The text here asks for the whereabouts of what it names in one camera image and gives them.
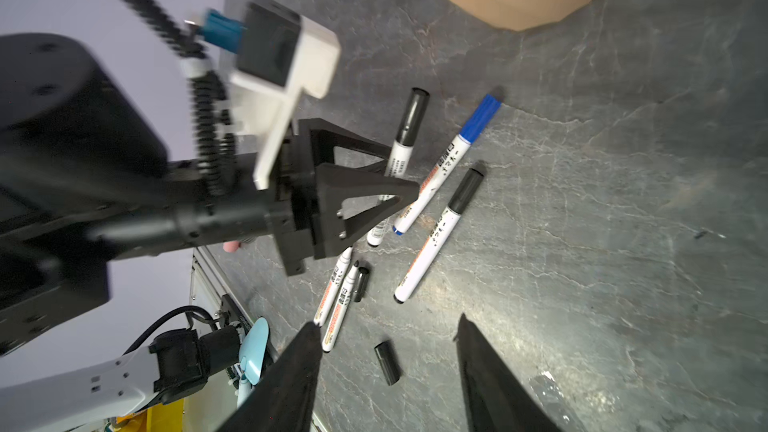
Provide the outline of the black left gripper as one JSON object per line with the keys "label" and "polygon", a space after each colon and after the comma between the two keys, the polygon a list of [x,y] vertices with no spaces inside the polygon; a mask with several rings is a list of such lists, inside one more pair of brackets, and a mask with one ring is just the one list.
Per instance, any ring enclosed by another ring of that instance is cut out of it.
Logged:
{"label": "black left gripper", "polygon": [[[369,163],[339,164],[338,150]],[[418,183],[379,174],[389,152],[325,119],[299,120],[298,133],[286,134],[270,175],[274,202],[267,215],[286,275],[303,274],[307,258],[341,254],[416,200]]]}

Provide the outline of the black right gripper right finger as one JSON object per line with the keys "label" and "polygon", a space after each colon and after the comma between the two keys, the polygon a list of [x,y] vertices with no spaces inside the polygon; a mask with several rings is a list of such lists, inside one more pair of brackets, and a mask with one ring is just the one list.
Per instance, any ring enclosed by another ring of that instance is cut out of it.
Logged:
{"label": "black right gripper right finger", "polygon": [[470,431],[556,431],[485,336],[462,315],[454,339]]}

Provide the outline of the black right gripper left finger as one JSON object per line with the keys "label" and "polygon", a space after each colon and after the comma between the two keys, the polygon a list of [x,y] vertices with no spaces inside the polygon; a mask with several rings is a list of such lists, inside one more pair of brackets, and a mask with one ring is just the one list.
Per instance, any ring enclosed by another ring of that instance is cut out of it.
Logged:
{"label": "black right gripper left finger", "polygon": [[323,358],[321,329],[308,322],[221,431],[308,431]]}

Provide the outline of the white marker blue cap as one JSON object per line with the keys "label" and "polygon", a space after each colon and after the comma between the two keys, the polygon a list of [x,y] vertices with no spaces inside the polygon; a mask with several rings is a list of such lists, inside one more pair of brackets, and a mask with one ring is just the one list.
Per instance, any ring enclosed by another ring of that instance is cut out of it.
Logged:
{"label": "white marker blue cap", "polygon": [[395,219],[392,230],[396,235],[404,235],[416,222],[500,107],[501,102],[494,96],[487,94],[483,98],[422,182],[418,198]]}

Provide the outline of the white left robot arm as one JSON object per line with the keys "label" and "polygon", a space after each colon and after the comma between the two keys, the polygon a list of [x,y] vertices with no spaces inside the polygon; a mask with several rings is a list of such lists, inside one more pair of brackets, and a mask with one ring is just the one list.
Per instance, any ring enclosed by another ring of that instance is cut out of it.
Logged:
{"label": "white left robot arm", "polygon": [[273,0],[184,29],[155,0],[122,1],[178,57],[197,156],[170,161],[80,42],[2,37],[3,354],[105,304],[112,261],[270,235],[299,275],[417,198],[384,175],[389,146],[294,119],[330,88],[332,31]]}

